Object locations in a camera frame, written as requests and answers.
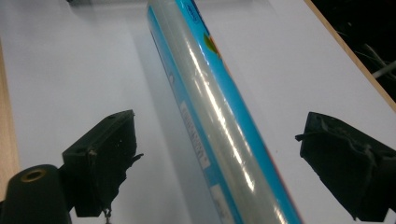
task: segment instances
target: white surface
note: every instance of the white surface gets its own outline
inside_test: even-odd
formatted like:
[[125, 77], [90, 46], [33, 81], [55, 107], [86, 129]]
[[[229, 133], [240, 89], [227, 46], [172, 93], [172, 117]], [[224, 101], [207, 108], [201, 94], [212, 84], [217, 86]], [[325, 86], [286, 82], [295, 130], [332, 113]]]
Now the white surface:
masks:
[[[294, 135], [315, 111], [396, 148], [395, 113], [303, 1], [197, 5], [305, 223], [354, 223], [300, 158]], [[60, 166], [61, 153], [94, 124], [132, 108], [145, 156], [127, 173], [113, 223], [219, 223], [145, 1], [71, 8], [64, 0], [3, 0], [0, 36], [22, 168]], [[387, 223], [395, 219], [390, 213]]]

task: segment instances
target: clear plastic film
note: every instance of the clear plastic film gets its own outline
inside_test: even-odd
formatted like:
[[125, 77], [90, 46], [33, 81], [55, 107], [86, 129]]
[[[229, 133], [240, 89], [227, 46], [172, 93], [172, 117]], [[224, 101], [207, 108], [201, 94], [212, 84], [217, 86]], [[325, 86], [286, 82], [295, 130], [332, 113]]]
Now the clear plastic film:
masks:
[[148, 0], [150, 30], [223, 223], [301, 223], [191, 0]]

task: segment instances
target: plastic wrap roll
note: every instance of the plastic wrap roll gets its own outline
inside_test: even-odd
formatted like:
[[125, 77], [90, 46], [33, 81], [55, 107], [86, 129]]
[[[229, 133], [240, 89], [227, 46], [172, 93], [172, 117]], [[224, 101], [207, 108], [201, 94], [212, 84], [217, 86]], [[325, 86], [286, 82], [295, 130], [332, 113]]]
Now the plastic wrap roll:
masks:
[[191, 0], [148, 0], [151, 33], [223, 223], [301, 223]]

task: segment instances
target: stretch film roll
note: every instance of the stretch film roll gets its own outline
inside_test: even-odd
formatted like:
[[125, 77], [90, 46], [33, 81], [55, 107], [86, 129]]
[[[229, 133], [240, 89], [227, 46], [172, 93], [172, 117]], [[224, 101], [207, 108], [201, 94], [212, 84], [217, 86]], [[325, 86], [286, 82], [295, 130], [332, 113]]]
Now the stretch film roll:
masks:
[[148, 21], [223, 223], [301, 223], [192, 0], [148, 0]]

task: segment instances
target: white table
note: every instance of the white table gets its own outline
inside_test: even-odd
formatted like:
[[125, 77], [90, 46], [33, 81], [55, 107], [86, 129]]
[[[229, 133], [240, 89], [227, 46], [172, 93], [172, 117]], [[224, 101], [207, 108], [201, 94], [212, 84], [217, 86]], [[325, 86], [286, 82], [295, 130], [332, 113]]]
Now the white table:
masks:
[[[315, 111], [396, 148], [395, 112], [305, 2], [197, 5], [305, 223], [354, 223], [300, 158], [294, 135]], [[71, 8], [64, 0], [3, 0], [0, 36], [22, 169], [62, 165], [61, 153], [93, 125], [132, 108], [145, 156], [127, 173], [113, 223], [219, 223], [145, 1]], [[387, 223], [395, 219], [390, 212]]]

